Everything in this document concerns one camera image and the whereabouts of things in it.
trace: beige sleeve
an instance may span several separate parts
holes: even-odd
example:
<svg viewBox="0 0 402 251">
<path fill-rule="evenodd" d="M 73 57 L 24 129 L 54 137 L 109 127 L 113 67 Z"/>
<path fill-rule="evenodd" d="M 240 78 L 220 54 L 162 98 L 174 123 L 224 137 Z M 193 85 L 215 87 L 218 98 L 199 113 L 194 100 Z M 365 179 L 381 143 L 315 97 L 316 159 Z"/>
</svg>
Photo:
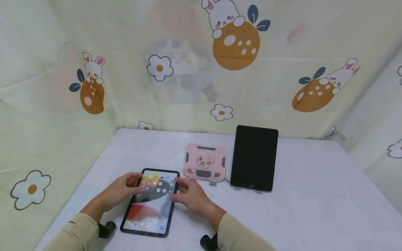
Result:
<svg viewBox="0 0 402 251">
<path fill-rule="evenodd" d="M 276 251 L 268 242 L 228 213 L 219 224 L 218 247 L 222 251 Z"/>
<path fill-rule="evenodd" d="M 56 235 L 43 251 L 87 251 L 98 237 L 98 224 L 88 215 L 79 213 Z"/>
</svg>

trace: black clip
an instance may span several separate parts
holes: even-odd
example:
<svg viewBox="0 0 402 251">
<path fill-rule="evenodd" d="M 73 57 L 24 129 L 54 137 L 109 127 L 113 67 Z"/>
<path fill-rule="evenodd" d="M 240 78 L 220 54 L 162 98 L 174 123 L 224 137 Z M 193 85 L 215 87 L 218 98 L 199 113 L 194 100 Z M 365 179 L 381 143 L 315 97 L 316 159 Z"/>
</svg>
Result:
<svg viewBox="0 0 402 251">
<path fill-rule="evenodd" d="M 113 221 L 109 221 L 104 226 L 98 223 L 98 227 L 99 227 L 99 238 L 107 239 L 112 235 L 113 231 L 116 229 L 116 224 Z"/>
<path fill-rule="evenodd" d="M 215 251 L 218 249 L 218 234 L 215 234 L 212 239 L 208 235 L 204 235 L 200 241 L 201 247 L 205 251 Z"/>
</svg>

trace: tablet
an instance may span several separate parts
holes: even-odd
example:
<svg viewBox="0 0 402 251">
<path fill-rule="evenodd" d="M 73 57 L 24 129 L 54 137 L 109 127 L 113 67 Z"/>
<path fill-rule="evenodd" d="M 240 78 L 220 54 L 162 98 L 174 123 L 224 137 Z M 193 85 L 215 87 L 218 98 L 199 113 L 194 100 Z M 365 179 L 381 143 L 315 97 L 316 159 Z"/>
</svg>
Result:
<svg viewBox="0 0 402 251">
<path fill-rule="evenodd" d="M 120 231 L 137 235 L 165 238 L 169 234 L 174 203 L 169 196 L 177 193 L 179 172 L 150 169 L 142 170 L 137 186 L 145 192 L 131 198 Z"/>
<path fill-rule="evenodd" d="M 230 185 L 271 192 L 278 130 L 237 126 Z"/>
</svg>

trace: white tablecloth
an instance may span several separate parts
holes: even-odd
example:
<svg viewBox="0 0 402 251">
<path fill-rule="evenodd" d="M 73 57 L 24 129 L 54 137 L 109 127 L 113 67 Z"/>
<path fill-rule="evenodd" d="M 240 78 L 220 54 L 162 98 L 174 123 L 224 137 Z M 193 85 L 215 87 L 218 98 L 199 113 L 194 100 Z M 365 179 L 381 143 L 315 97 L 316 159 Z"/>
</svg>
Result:
<svg viewBox="0 0 402 251">
<path fill-rule="evenodd" d="M 120 129 L 71 196 L 36 250 L 43 247 L 84 205 L 117 177 L 143 168 L 177 170 L 183 175 L 188 143 L 233 150 L 233 135 Z M 333 141 L 279 139 L 273 191 L 234 190 L 227 181 L 207 195 L 279 251 L 401 251 L 402 217 L 359 166 Z M 98 239 L 94 250 L 202 250 L 200 238 L 212 229 L 176 205 L 167 238 L 120 232 L 129 200 L 106 213 L 117 229 Z"/>
</svg>

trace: black tablet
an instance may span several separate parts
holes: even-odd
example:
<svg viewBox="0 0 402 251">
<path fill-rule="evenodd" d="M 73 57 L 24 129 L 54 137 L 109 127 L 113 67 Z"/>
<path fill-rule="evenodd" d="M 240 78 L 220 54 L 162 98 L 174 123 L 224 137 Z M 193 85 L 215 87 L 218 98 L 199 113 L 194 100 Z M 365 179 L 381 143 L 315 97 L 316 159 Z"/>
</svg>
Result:
<svg viewBox="0 0 402 251">
<path fill-rule="evenodd" d="M 131 198 L 120 231 L 125 233 L 165 238 L 169 234 L 174 203 L 169 196 L 177 193 L 179 172 L 150 169 L 142 170 L 137 186 L 145 192 Z"/>
<path fill-rule="evenodd" d="M 237 126 L 230 185 L 271 192 L 278 130 Z"/>
</svg>

